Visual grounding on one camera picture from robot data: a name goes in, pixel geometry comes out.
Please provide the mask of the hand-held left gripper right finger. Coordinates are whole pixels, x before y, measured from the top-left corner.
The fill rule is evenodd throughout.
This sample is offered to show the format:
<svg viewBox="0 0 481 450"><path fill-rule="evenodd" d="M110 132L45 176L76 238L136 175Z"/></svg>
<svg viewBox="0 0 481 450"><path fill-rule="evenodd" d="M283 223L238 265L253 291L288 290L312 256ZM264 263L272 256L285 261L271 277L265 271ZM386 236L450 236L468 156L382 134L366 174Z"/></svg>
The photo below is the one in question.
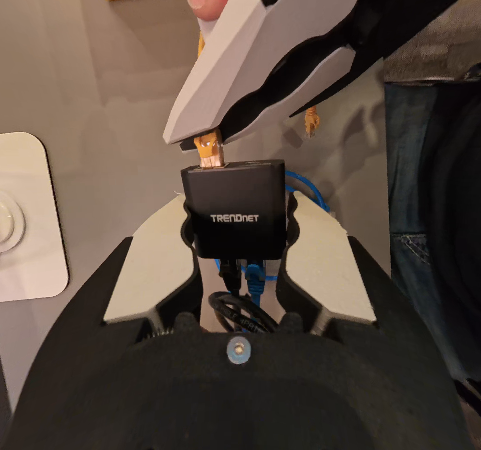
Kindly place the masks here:
<svg viewBox="0 0 481 450"><path fill-rule="evenodd" d="M346 230L301 192L289 195L287 245L281 257L276 297L304 325L332 319L370 325L376 316Z"/></svg>

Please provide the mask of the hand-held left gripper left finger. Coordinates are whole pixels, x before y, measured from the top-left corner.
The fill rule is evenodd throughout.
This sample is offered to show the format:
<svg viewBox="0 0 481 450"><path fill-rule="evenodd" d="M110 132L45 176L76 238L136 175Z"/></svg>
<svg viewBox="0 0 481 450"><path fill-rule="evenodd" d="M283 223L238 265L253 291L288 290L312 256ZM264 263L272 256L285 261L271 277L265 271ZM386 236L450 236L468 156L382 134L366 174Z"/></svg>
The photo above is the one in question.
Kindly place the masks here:
<svg viewBox="0 0 481 450"><path fill-rule="evenodd" d="M185 196L177 196L134 233L106 323L147 318L152 325L172 325L182 312L200 319L203 287L184 205Z"/></svg>

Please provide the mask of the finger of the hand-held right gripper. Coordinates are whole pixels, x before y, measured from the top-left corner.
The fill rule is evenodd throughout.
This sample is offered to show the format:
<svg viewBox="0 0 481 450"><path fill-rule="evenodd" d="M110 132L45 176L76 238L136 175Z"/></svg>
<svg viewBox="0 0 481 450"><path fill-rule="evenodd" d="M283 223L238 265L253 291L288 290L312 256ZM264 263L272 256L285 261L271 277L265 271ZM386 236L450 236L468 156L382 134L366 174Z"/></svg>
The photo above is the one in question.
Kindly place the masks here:
<svg viewBox="0 0 481 450"><path fill-rule="evenodd" d="M262 110L245 129L227 138L225 144L236 141L259 129L280 123L296 114L298 110L304 112L302 110L304 105L307 105L307 107L316 105L311 100L345 76L351 70L355 56L355 50L350 47L344 46L336 49L315 67L307 79L293 93Z"/></svg>
<svg viewBox="0 0 481 450"><path fill-rule="evenodd" d="M228 0L219 18L200 22L205 47L172 107L164 130L169 145L194 149L194 138L218 130L223 142L268 106L293 93L315 68L275 68L287 43L261 0ZM319 103L356 78L351 70L311 100Z"/></svg>

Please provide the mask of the black network switch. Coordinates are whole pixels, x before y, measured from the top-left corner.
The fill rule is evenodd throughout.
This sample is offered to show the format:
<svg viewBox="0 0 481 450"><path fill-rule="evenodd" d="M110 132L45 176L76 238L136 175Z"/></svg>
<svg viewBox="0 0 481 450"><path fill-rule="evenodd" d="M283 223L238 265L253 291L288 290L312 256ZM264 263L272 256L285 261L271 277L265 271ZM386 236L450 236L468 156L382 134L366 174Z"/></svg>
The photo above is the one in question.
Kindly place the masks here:
<svg viewBox="0 0 481 450"><path fill-rule="evenodd" d="M181 171L203 259L280 260L286 247L285 162L234 162Z"/></svg>

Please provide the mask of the person's blue jeans leg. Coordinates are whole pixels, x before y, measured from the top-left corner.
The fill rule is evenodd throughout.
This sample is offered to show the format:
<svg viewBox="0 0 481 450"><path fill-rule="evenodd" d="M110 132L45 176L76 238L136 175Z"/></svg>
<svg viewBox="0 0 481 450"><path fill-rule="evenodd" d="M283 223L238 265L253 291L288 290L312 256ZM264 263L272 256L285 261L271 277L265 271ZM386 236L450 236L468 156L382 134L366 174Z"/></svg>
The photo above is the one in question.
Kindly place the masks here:
<svg viewBox="0 0 481 450"><path fill-rule="evenodd" d="M385 85L392 278L480 393L480 81Z"/></svg>

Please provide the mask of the white square device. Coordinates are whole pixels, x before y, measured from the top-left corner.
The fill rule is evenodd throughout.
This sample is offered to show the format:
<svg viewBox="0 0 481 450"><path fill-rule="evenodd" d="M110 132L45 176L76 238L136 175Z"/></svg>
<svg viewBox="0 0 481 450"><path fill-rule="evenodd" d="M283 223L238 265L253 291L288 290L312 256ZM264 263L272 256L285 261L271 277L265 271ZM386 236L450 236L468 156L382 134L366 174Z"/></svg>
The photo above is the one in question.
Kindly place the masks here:
<svg viewBox="0 0 481 450"><path fill-rule="evenodd" d="M45 147L25 132L1 134L1 303L55 297L68 282Z"/></svg>

